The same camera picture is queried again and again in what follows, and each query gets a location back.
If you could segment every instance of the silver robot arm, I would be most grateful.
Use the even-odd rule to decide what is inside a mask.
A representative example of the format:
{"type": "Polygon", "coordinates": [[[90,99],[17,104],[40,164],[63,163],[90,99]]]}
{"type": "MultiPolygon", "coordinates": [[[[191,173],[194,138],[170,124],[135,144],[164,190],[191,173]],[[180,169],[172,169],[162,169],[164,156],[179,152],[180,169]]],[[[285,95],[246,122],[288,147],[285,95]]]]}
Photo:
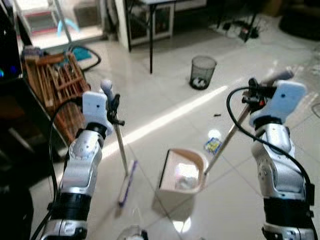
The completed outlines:
{"type": "Polygon", "coordinates": [[[87,236],[87,217],[96,186],[97,167],[102,159],[104,139],[113,130],[107,120],[106,105],[107,96],[103,93],[88,91],[82,96],[86,128],[69,147],[69,161],[41,240],[81,240],[87,236]]]}
{"type": "MultiPolygon", "coordinates": [[[[283,124],[305,93],[302,84],[280,80],[272,98],[254,96],[262,100],[261,109],[251,105],[249,122],[256,130],[255,135],[292,157],[295,156],[295,146],[290,139],[289,129],[283,124]]],[[[313,213],[307,201],[306,183],[300,169],[285,155],[261,142],[255,141],[251,151],[257,163],[264,201],[266,222],[262,232],[265,238],[314,240],[313,213]]]]}

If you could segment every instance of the mop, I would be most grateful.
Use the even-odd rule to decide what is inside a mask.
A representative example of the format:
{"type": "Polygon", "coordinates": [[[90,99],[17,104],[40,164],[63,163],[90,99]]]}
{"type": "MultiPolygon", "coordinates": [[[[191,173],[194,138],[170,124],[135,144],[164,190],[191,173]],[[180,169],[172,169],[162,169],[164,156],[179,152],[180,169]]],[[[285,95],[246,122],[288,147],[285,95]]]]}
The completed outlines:
{"type": "Polygon", "coordinates": [[[103,80],[100,86],[108,98],[107,118],[108,118],[108,121],[113,124],[114,130],[116,133],[116,138],[119,144],[119,150],[120,150],[121,159],[122,159],[124,172],[125,172],[124,180],[121,186],[121,191],[118,199],[118,205],[120,208],[122,208],[125,205],[126,200],[128,198],[129,189],[133,181],[134,172],[137,167],[138,161],[137,160],[131,161],[128,166],[126,152],[125,152],[124,143],[122,139],[122,133],[120,129],[120,125],[123,126],[125,122],[118,120],[118,116],[117,116],[117,109],[119,106],[120,95],[113,94],[112,82],[110,80],[103,80]]]}

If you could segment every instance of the dustpan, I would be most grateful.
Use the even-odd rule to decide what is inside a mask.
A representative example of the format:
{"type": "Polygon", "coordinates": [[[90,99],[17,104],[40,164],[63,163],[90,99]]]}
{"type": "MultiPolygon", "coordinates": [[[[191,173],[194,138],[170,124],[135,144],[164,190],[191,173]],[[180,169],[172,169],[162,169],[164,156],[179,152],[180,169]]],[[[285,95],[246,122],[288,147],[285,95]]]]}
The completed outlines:
{"type": "Polygon", "coordinates": [[[166,155],[158,191],[194,195],[205,185],[206,157],[195,150],[172,148],[166,155]]]}

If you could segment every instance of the table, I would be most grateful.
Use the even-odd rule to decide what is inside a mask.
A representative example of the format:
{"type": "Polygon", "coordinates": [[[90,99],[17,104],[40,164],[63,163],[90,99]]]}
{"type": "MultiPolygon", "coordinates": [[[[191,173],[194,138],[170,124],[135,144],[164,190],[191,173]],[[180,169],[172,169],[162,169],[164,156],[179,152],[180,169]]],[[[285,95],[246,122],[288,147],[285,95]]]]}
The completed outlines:
{"type": "Polygon", "coordinates": [[[130,4],[128,0],[124,0],[124,11],[125,11],[125,21],[126,21],[126,32],[128,38],[128,48],[129,52],[131,52],[131,40],[130,40],[130,29],[129,23],[130,19],[135,19],[141,25],[149,29],[149,64],[150,64],[150,74],[153,73],[153,51],[154,51],[154,36],[153,36],[153,24],[154,19],[153,15],[155,13],[156,7],[161,4],[170,4],[176,2],[182,2],[186,0],[139,0],[140,3],[145,4],[149,7],[150,16],[146,22],[142,22],[141,20],[137,19],[132,13],[132,8],[134,6],[135,0],[131,0],[130,4]]]}

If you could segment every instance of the black mesh trash can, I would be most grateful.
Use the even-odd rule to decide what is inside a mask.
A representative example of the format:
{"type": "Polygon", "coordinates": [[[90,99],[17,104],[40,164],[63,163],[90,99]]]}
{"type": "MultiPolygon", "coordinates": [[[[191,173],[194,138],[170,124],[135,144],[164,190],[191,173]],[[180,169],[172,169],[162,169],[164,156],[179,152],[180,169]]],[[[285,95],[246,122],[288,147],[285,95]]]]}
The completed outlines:
{"type": "Polygon", "coordinates": [[[192,59],[190,86],[197,90],[206,89],[212,75],[214,74],[217,62],[209,56],[196,56],[192,59]]]}

